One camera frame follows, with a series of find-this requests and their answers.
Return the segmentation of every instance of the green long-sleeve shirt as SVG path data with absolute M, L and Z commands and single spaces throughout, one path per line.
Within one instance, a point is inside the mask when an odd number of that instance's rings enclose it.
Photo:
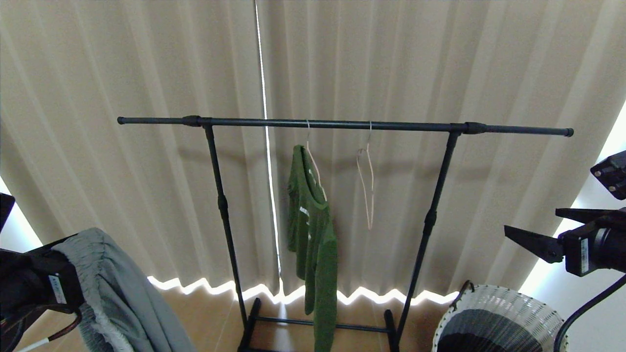
M 305 281 L 304 310 L 315 311 L 315 351 L 328 352 L 337 323 L 337 237 L 307 150 L 294 147 L 289 175 L 288 248 Z

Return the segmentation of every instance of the white wicker basket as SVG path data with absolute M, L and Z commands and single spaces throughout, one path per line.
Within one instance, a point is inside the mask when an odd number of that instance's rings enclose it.
M 441 318 L 433 351 L 553 351 L 563 324 L 554 309 L 505 287 L 472 287 L 461 290 Z M 566 351 L 567 337 L 561 347 Z

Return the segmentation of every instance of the gray garment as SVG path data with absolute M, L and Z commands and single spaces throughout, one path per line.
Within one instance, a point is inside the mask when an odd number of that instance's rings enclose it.
M 196 351 L 161 294 L 102 230 L 82 231 L 53 250 L 76 267 L 85 296 L 79 330 L 90 351 Z

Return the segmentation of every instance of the rack base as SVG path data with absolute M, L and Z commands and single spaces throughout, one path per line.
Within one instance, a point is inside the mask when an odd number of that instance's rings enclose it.
M 255 298 L 254 303 L 252 305 L 252 310 L 250 311 L 250 315 L 248 316 L 247 324 L 245 325 L 244 335 L 241 338 L 241 343 L 239 344 L 238 352 L 278 352 L 272 349 L 262 349 L 262 348 L 253 348 L 250 347 L 250 341 L 252 340 L 252 333 L 254 332 L 254 326 L 257 321 L 268 321 L 271 323 L 287 323 L 287 324 L 299 324 L 299 325 L 313 325 L 311 320 L 300 320 L 300 319 L 282 319 L 282 318 L 271 318 L 267 316 L 259 316 L 259 311 L 261 309 L 261 299 Z M 367 326 L 367 325 L 353 325 L 353 324 L 337 324 L 337 329 L 348 329 L 348 330 L 359 330 L 359 331 L 372 331 L 374 333 L 385 333 L 387 334 L 387 338 L 389 340 L 389 350 L 391 352 L 398 352 L 399 348 L 396 342 L 396 325 L 393 321 L 393 314 L 390 310 L 386 310 L 384 315 L 385 319 L 385 328 L 378 328 L 376 326 Z

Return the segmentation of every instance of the curtain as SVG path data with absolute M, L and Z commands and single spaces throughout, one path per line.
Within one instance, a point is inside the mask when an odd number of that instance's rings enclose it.
M 258 2 L 269 118 L 573 127 L 573 138 L 462 136 L 416 294 L 466 279 L 518 288 L 536 261 L 503 224 L 554 233 L 626 98 L 625 4 L 587 1 Z M 272 131 L 285 293 L 290 154 L 306 130 Z M 331 207 L 339 289 L 408 290 L 445 133 L 371 134 L 374 224 L 357 149 L 366 130 L 311 130 Z M 361 159 L 369 188 L 366 159 Z
M 201 128 L 117 116 L 263 113 L 253 3 L 0 8 L 2 177 L 42 242 L 97 226 L 149 275 L 232 279 Z M 277 292 L 265 132 L 216 128 L 244 288 Z
M 232 279 L 203 130 L 117 116 L 263 118 L 265 99 L 267 118 L 576 129 L 459 138 L 416 290 L 446 294 L 467 278 L 520 286 L 536 258 L 502 225 L 555 231 L 626 98 L 618 1 L 7 2 L 0 35 L 0 172 L 38 236 L 100 227 L 183 285 Z M 215 134 L 244 289 L 278 292 L 278 254 L 285 293 L 302 285 L 286 190 L 308 136 L 339 289 L 406 293 L 445 133 L 270 128 L 269 160 L 263 128 Z M 371 230 L 356 165 L 368 138 Z

